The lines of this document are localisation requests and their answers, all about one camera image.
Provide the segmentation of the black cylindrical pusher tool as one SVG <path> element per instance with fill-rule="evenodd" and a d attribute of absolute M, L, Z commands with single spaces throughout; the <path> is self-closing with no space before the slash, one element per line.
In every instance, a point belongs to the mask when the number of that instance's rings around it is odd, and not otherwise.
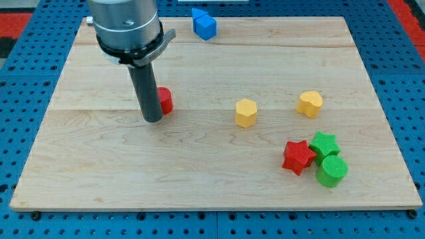
<path fill-rule="evenodd" d="M 144 120 L 149 123 L 159 121 L 163 111 L 151 63 L 128 70 Z"/>

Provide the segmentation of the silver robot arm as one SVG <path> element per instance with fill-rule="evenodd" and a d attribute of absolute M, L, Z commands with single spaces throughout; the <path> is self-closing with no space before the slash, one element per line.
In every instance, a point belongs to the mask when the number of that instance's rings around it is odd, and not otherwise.
<path fill-rule="evenodd" d="M 96 39 L 103 53 L 126 65 L 145 121 L 163 117 L 152 62 L 176 37 L 159 19 L 154 0 L 88 0 Z"/>

